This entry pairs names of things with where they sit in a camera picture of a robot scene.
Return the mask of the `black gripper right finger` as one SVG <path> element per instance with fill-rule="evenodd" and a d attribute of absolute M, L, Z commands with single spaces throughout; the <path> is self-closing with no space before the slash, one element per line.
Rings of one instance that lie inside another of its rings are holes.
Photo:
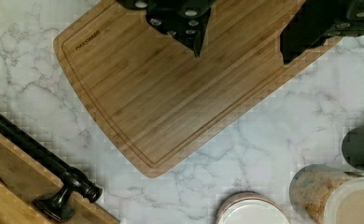
<path fill-rule="evenodd" d="M 364 35 L 364 0 L 306 0 L 280 34 L 283 63 L 335 36 Z"/>

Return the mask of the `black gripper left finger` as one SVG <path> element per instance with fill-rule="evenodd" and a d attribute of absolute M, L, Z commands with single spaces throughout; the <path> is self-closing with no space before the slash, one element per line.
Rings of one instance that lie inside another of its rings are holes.
<path fill-rule="evenodd" d="M 211 7 L 216 0 L 116 0 L 129 10 L 144 10 L 147 23 L 190 49 L 199 58 Z"/>

